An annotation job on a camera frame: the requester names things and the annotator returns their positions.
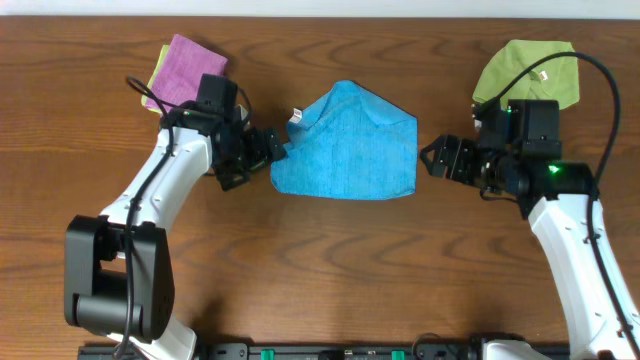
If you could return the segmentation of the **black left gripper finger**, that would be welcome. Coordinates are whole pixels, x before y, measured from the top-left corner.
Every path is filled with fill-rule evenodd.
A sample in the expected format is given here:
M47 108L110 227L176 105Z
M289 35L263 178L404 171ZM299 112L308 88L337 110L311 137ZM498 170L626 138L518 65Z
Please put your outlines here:
M269 161L280 161L287 156L278 132L274 128L268 128L264 132Z
M223 191L230 191L250 180L250 172L244 168L220 168L219 183Z

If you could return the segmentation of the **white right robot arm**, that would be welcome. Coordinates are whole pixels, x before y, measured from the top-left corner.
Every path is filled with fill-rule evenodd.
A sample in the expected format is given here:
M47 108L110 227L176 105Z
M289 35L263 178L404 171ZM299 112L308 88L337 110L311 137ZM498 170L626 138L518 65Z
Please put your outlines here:
M428 173L517 204L549 262L569 333L569 356L639 356L639 312L608 241L585 163L562 158L559 105L511 100L473 109L475 140L441 135L419 157Z

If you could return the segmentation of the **blue microfiber cloth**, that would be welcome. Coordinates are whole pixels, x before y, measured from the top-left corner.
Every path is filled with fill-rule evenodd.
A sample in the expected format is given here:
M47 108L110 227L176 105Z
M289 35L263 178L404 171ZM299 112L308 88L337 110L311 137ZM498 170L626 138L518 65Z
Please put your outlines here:
M286 130L286 157L271 166L281 193L389 200L416 191L417 119L352 81L335 83Z

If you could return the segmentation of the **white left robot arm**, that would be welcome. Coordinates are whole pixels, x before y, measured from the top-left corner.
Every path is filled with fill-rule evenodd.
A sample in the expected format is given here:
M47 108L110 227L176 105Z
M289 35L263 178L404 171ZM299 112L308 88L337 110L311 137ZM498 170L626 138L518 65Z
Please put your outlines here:
M242 106L172 109L126 190L95 216L76 216L65 238L64 318L147 359L191 359L197 336L173 313L168 235L196 182L213 172L223 190L284 158L278 133L249 123Z

